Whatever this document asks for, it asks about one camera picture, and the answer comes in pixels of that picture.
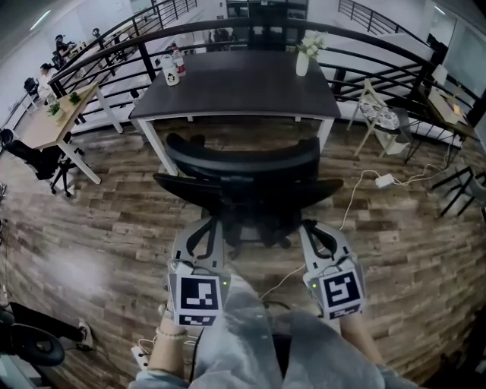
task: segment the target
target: wooden floor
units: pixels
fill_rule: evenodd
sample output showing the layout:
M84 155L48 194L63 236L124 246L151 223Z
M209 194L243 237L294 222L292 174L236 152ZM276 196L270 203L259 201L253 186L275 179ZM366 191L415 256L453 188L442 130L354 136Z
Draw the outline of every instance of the wooden floor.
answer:
M442 166L447 147L424 144L405 166L403 155L378 159L370 138L353 157L365 130L335 124L320 161L323 178L340 178L344 187L332 198L305 210L307 217L339 228L352 189L366 169L392 173L405 182L427 163ZM315 122L290 119L205 118L160 122L184 136L204 133L210 147L230 150L272 149L294 144L317 131ZM85 318L99 348L130 375L137 366L130 348L141 337L152 338L165 301L161 280L177 231L200 217L200 209L162 190L152 174L159 161L147 140L133 128L74 138L87 163L102 179L94 185L75 176L75 198L54 196L28 166L9 154L0 158L0 180L8 184L0 217L0 274L11 301L21 302L63 321ZM470 141L461 160L477 172L486 169L479 144ZM473 312L484 304L486 260L479 206L461 217L438 219L447 203L443 188L430 187L441 176L409 186L378 189L367 172L355 193L345 233L362 263L368 293L366 317L385 360L407 378L422 383L440 364L440 354L457 349L467 335ZM259 292L277 284L303 262L297 234L292 248L247 246L233 262ZM301 281L290 277L273 300L317 312ZM67 351L63 365L49 371L59 387L126 387L100 354Z

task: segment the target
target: bottle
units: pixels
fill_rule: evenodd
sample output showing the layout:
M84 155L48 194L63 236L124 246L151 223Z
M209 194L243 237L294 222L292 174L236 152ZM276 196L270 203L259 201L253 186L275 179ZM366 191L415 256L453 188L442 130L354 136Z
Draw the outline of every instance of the bottle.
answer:
M184 58L181 53L181 50L177 47L175 43L172 44L172 50L174 52L172 53L172 57L174 58L174 63L175 66L177 67L177 73L179 77L184 77L185 76L185 65L184 65Z
M170 87L179 83L179 76L174 60L170 55L164 55L160 61L167 85Z

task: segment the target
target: ceiling light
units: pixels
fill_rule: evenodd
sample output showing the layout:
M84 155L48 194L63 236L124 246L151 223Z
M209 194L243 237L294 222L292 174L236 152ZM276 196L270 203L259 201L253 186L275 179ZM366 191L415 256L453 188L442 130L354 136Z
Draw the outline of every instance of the ceiling light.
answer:
M445 15L446 13L442 11L439 7L435 6L435 9L437 9L442 15Z
M43 16L41 16L39 18L39 20L36 23L34 23L34 25L30 28L30 31L32 31L34 28L36 28L37 27L37 24L39 24L41 21L43 21L44 18L49 14L50 11L51 10L49 9Z

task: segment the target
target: black railing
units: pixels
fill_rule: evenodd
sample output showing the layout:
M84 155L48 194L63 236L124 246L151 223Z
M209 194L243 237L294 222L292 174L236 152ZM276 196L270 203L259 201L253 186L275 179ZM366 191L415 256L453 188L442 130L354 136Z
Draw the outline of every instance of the black railing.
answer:
M132 74L128 74L124 77L118 77L111 79L109 81L104 81L100 84L101 87L106 86L108 84L116 84L121 83L124 80L130 79L132 77L138 77L142 74L148 75L147 84L145 85L137 85L136 87L127 88L121 84L121 90L115 93L106 94L105 97L110 100L111 97L119 96L123 93L130 93L134 91L138 91L141 89L145 89L150 86L151 81L156 76L156 73L160 71L160 68L156 68L152 64L152 60L154 57L158 57L160 55L166 54L171 52L171 50L163 50L158 52L149 53L147 51L147 43L152 42L155 40L160 40L162 38L175 38L175 36L179 34L189 34L198 31L208 31L208 30L217 30L217 29L225 29L225 28L232 28L234 32L238 32L239 36L236 37L236 40L231 40L228 42L205 42L202 44L192 45L181 47L181 50L185 51L186 53L193 53L196 49L205 48L208 51L213 50L231 50L231 49L274 49L276 47L276 41L271 40L271 37L267 37L269 41L262 42L261 36L256 38L253 34L255 27L280 27L284 33L282 34L283 41L279 41L277 45L282 49L295 49L295 44L300 41L300 39L304 36L306 30L316 30L319 32L326 32L329 35L336 35L336 36L343 36L345 38L356 40L359 42L367 43L372 46L379 47L381 49L387 50L392 52L396 55L400 55L401 57L407 59L409 63L404 66L398 66L394 64L390 64L389 62L385 62L381 59L376 59L374 57L370 57L367 55L358 54L355 52L350 52L342 49L334 49L328 48L328 52L335 52L337 55L347 55L349 56L349 64L350 66L341 66L341 65L334 65L331 63L320 63L319 65L323 69L333 69L335 70L333 77L327 77L328 82L332 85L332 90L339 101L356 101L359 98L359 91L362 89L362 83L365 78L370 78L372 83L375 85L377 90L385 95L390 96L393 99L390 101L390 106L403 106L407 108L411 117L418 118L420 115L415 113L417 111L417 107L420 108L420 105L423 105L419 99L417 99L417 93L415 93L416 89L419 88L422 84L426 86L431 86L434 84L436 87L446 90L444 87L435 84L431 80L431 73L435 69L434 65L430 62L424 60L423 58L417 56L416 54L409 52L401 47L395 46L391 43L383 41L381 39L375 38L373 36L358 33L351 30L345 30L339 27L330 26L326 24L316 24L310 23L307 21L299 21L299 20L290 20L290 19L283 19L283 20L268 20L268 19L245 19L245 18L233 18L233 19L225 19L221 21L206 21L206 22L198 22L192 24L184 24L177 27L170 27L164 30L158 30L151 33L146 33L144 35L136 36L131 40L125 40L120 42L114 46L110 46L105 48L104 50L97 52L96 54L92 55L88 59L84 59L73 64L71 67L60 71L57 73L54 78L51 80L50 84L54 90L62 89L61 82L66 77L69 77L74 72L78 71L80 68L88 66L90 64L96 63L99 60L104 59L107 56L114 55L117 52L124 51L130 48L138 49L140 52L140 58L127 60L126 62L113 65L116 67L123 67L127 64L130 64L135 61L142 61L144 64L144 68L140 71L136 71ZM286 30L294 30L297 31L297 39L295 38L295 34L292 34L293 40L289 40L286 34ZM360 63L353 61L353 58L360 58L364 59L368 62L373 62L383 66L383 70L379 72L369 72L365 68L359 68L359 66L355 66L352 68L352 64ZM390 91L393 87L400 87L402 94L392 93ZM473 101L476 101L478 98L473 95L469 95ZM458 99L466 104L468 107L472 107L472 105L468 104L466 101L462 99ZM110 106L120 107L126 106L130 103L133 103L133 100L126 101L123 103L111 102ZM95 112L99 112L101 109L94 109L89 112L84 112L83 115L90 115Z
M367 32L373 33L374 35L383 35L385 33L406 33L415 40L427 45L426 42L388 17L354 2L353 0L339 0L338 12L349 16L352 21L362 25Z
M102 52L110 46L119 44L121 40L131 40L136 36L162 30L173 21L179 19L183 14L187 14L191 9L196 7L197 0L165 0L154 4L152 7L145 8L91 42L86 48L71 58L63 66L60 73L64 73L68 69L73 69L74 65L79 62L86 62L86 60L81 61L80 59L94 48L99 47L98 52ZM90 63L83 67L76 67L75 71L70 72L67 77L62 78L60 83L56 83L53 90L58 96L63 96L78 87L94 81L99 81L103 85L109 77L116 75L116 70L121 66L143 60L142 58L129 60L128 57L131 54L132 52L125 53L119 50L105 54L101 58L98 57L96 61L90 61Z

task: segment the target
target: potted plant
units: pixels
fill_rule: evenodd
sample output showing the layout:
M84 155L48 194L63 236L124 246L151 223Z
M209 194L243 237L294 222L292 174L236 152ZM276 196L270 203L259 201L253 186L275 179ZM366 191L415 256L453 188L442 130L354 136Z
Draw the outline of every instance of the potted plant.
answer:
M297 46L298 57L295 72L299 76L305 76L309 68L309 59L317 59L319 50L326 48L322 33L318 31L306 31L302 43Z
M62 119L62 116L64 116L64 110L61 108L61 104L59 104L59 101L57 100L49 106L47 113L57 122L59 122Z
M73 92L69 95L69 103L71 103L73 106L78 104L81 101L81 98L77 94L77 92Z

